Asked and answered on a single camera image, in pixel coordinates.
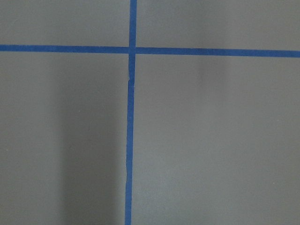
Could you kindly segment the blue tape line vertical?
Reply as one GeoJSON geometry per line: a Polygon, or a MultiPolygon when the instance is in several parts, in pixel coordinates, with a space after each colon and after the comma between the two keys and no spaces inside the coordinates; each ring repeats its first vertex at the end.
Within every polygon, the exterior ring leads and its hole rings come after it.
{"type": "Polygon", "coordinates": [[[134,102],[135,102],[135,57],[136,57],[136,14],[137,1],[130,1],[129,43],[128,43],[128,83],[127,83],[127,144],[126,144],[126,189],[125,222],[132,223],[132,180],[133,180],[133,140],[134,140],[134,102]]]}

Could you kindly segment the blue tape line horizontal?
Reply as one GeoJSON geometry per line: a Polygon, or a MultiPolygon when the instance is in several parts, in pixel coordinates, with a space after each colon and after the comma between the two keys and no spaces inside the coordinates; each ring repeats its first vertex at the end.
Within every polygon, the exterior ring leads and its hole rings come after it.
{"type": "Polygon", "coordinates": [[[1,45],[2,52],[51,52],[51,53],[116,53],[157,55],[245,56],[299,58],[299,51],[292,50],[247,50],[213,48],[162,48],[162,47],[117,47],[117,46],[68,46],[68,45],[1,45]]]}

